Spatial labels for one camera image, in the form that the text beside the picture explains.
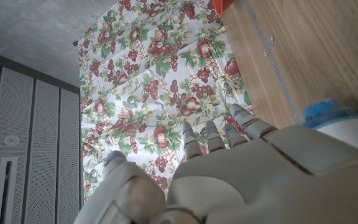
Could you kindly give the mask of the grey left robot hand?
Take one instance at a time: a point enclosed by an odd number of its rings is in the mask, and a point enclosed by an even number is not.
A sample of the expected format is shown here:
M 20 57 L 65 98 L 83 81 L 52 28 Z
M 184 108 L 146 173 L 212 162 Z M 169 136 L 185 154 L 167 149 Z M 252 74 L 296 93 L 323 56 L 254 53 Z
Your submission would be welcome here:
M 246 131 L 223 142 L 206 123 L 203 154 L 183 123 L 186 160 L 168 193 L 118 151 L 77 223 L 358 223 L 358 149 L 304 126 L 276 127 L 234 104 Z

